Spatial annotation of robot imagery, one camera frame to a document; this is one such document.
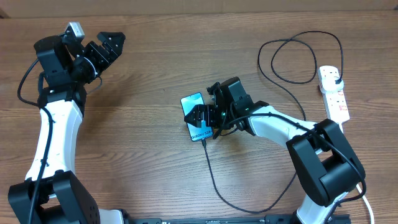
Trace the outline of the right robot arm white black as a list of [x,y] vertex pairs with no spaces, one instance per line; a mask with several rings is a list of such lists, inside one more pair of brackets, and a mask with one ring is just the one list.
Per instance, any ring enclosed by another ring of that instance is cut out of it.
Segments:
[[348,197],[357,184],[365,184],[365,170],[339,125],[325,119],[302,121],[280,113],[266,102],[253,102],[238,77],[216,82],[207,89],[213,97],[205,104],[201,93],[180,102],[191,140],[216,139],[222,131],[236,128],[286,147],[306,196],[291,215],[271,215],[266,222],[349,223],[348,216],[335,216],[342,203],[358,200],[361,192]]

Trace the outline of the Galaxy smartphone with teal screen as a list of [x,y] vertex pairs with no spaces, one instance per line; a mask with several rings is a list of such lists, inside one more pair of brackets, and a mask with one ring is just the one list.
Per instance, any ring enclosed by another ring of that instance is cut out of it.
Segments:
[[190,139],[201,141],[213,135],[211,127],[206,125],[205,107],[202,94],[200,92],[183,97],[181,100],[184,121],[190,134]]

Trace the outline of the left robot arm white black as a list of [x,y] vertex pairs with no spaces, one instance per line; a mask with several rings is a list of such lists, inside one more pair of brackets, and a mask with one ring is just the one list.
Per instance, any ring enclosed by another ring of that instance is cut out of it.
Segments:
[[8,201],[20,223],[128,223],[121,209],[104,210],[75,175],[76,140],[85,114],[85,85],[101,77],[123,51],[122,32],[100,32],[101,45],[81,44],[81,31],[43,38],[34,44],[43,70],[34,106],[40,135],[25,180],[12,185]]

